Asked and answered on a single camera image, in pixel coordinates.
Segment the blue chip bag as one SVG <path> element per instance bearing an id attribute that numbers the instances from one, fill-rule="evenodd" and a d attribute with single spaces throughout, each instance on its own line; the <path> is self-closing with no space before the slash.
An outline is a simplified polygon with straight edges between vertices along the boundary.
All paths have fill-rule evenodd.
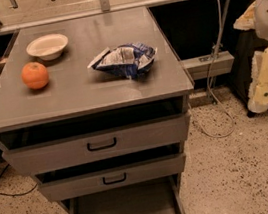
<path id="1" fill-rule="evenodd" d="M 135 79 L 150 71 L 156 53 L 156 48 L 140 42 L 122 44 L 113 49 L 107 47 L 88 64 L 87 68 Z"/>

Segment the middle drawer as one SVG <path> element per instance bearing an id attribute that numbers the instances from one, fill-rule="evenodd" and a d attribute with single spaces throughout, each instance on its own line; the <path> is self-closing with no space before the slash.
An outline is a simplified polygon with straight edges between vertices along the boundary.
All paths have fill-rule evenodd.
<path id="1" fill-rule="evenodd" d="M 179 151 L 178 145 L 159 146 L 40 174 L 38 188 L 50 201 L 68 200 L 180 174 L 185 160 L 185 154 Z"/>

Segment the drawer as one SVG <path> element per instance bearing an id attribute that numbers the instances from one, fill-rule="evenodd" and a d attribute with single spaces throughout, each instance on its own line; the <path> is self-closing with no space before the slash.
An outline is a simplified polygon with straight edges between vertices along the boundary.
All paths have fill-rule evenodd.
<path id="1" fill-rule="evenodd" d="M 185 214 L 170 177 L 118 187 L 70 201 L 70 214 Z"/>
<path id="2" fill-rule="evenodd" d="M 0 132 L 3 157 L 23 174 L 40 174 L 184 141 L 185 96 Z"/>
<path id="3" fill-rule="evenodd" d="M 50 201 L 68 200 L 180 174 L 185 160 L 185 154 L 179 151 L 178 145 L 159 146 L 40 174 L 38 188 Z"/>

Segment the grey drawer cabinet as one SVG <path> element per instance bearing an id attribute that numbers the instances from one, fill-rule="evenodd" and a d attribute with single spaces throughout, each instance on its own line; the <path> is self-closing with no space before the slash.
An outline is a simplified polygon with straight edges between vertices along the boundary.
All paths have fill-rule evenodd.
<path id="1" fill-rule="evenodd" d="M 36 38 L 63 34 L 67 47 L 55 60 L 27 54 Z M 125 79 L 87 68 L 103 50 L 141 42 L 156 48 L 154 63 L 141 78 Z M 147 8 L 100 14 L 17 32 L 0 75 L 0 132 L 62 119 L 185 96 L 192 81 Z M 21 79 L 25 64 L 39 62 L 49 72 L 40 90 Z"/>

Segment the bottom drawer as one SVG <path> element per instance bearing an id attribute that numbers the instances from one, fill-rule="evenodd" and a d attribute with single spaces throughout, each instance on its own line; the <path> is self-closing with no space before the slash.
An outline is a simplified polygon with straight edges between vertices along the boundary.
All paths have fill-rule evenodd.
<path id="1" fill-rule="evenodd" d="M 170 177 L 118 187 L 70 201 L 70 214 L 185 214 Z"/>

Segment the top drawer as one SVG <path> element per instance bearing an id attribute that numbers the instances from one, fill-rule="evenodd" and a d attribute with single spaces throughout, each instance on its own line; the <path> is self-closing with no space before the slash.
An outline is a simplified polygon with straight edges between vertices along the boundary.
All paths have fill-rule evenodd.
<path id="1" fill-rule="evenodd" d="M 185 96 L 0 132 L 3 157 L 23 174 L 40 174 L 184 141 Z"/>

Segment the white bowl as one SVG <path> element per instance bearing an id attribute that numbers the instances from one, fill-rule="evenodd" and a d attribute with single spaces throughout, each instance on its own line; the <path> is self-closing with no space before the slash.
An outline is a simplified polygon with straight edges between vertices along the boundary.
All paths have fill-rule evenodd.
<path id="1" fill-rule="evenodd" d="M 68 39 L 63 34 L 48 34 L 36 38 L 26 47 L 30 56 L 40 58 L 43 61 L 51 61 L 60 57 L 67 47 Z"/>

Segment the orange fruit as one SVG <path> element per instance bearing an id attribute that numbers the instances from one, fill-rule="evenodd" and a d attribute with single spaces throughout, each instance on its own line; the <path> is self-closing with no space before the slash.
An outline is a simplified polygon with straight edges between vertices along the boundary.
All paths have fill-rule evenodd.
<path id="1" fill-rule="evenodd" d="M 27 63 L 21 71 L 21 79 L 28 88 L 40 90 L 49 82 L 49 72 L 39 62 Z"/>

